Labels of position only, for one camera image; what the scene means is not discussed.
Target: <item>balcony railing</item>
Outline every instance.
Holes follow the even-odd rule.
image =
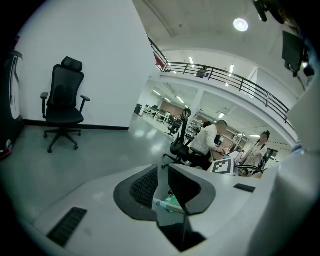
[[[213,66],[184,62],[168,62],[167,58],[150,38],[149,41],[154,51],[157,66],[161,72],[189,75],[198,77],[199,79],[221,82],[221,87],[234,88],[252,99],[260,101],[266,108],[273,110],[286,124],[294,129],[287,119],[289,108],[277,99],[277,97],[256,83],[235,73],[230,73]]]

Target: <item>ceiling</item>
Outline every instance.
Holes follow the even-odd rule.
[[[185,105],[190,107],[198,92],[196,88],[173,83],[148,81],[148,85],[160,93],[162,99],[167,98],[171,103],[181,108],[184,108]],[[185,105],[182,104],[176,96],[179,96],[184,101]],[[251,141],[257,141],[258,138],[252,138],[249,135],[260,135],[262,132],[268,130],[271,133],[268,142],[270,148],[284,150],[291,149],[287,142],[263,120],[215,94],[204,92],[200,104],[200,112],[214,120],[219,120],[219,115],[224,113],[225,116],[222,119],[228,123],[229,127],[239,133],[244,132],[244,135]]]
[[[178,62],[177,57],[188,62],[186,57],[190,53],[186,51],[195,51],[195,63],[220,66],[219,60],[225,68],[230,65],[224,58],[233,57],[269,73],[296,97],[302,94],[302,86],[286,70],[282,59],[282,31],[290,29],[277,23],[269,12],[268,22],[260,21],[252,0],[133,0],[133,3],[147,34],[163,52],[172,55],[169,61]],[[237,18],[247,21],[247,31],[234,28]],[[220,56],[212,55],[211,59],[203,52]],[[248,71],[244,68],[235,73],[245,77]]]
[[[250,74],[256,68],[252,63],[243,61],[234,56],[228,56],[217,52],[206,52],[201,50],[175,50],[163,52],[169,62],[190,63],[189,57],[192,57],[193,63],[205,66],[215,67],[229,72],[230,66],[234,65],[233,73],[249,79]]]

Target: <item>monitor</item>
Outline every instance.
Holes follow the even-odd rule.
[[[285,60],[286,66],[289,64],[294,73],[300,70],[305,44],[302,39],[294,34],[282,31],[283,46],[282,46],[282,59]]]

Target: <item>gray floor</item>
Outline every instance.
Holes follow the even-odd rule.
[[[83,129],[73,149],[65,137],[47,153],[54,134],[43,137],[47,127],[26,126],[16,141],[12,154],[0,162],[3,187],[18,215],[33,223],[50,205],[81,184],[147,164],[158,164],[159,188],[155,197],[168,195],[168,170],[161,165],[169,154],[172,138],[150,123],[133,115],[129,131]]]

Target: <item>chair headrest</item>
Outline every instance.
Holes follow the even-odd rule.
[[[189,118],[191,116],[191,110],[189,108],[185,108],[182,112],[182,116],[184,118]]]
[[[76,72],[80,72],[82,70],[82,62],[70,57],[65,57],[61,62],[61,66]]]

